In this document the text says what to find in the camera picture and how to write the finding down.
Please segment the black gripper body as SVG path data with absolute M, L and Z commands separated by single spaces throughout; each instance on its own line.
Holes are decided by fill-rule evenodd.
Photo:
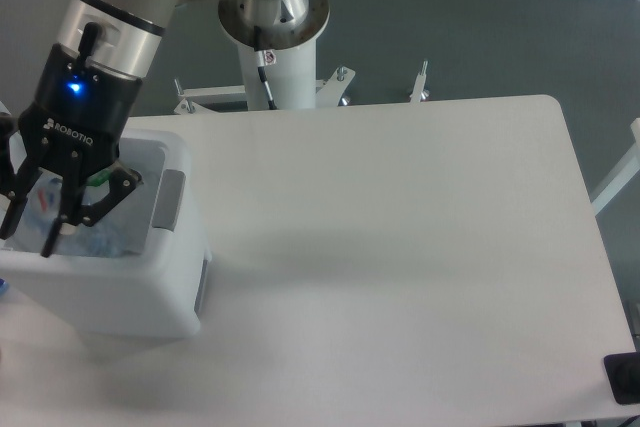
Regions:
M 53 45 L 34 101 L 19 117 L 26 150 L 18 170 L 21 182 L 39 169 L 66 177 L 73 153 L 80 158 L 77 174 L 82 182 L 117 161 L 119 140 L 142 80 L 92 61 L 103 33 L 98 23 L 87 23 L 77 54 L 60 43 Z

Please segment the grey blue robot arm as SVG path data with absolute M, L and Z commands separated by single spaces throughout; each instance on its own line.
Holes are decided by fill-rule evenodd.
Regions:
M 120 138 L 174 10 L 188 1 L 71 0 L 32 104 L 1 118 L 3 239 L 43 172 L 62 184 L 43 256 L 65 226 L 95 225 L 137 188 L 139 175 L 119 160 Z M 217 1 L 225 30 L 250 51 L 267 108 L 281 108 L 266 68 L 324 29 L 328 0 Z

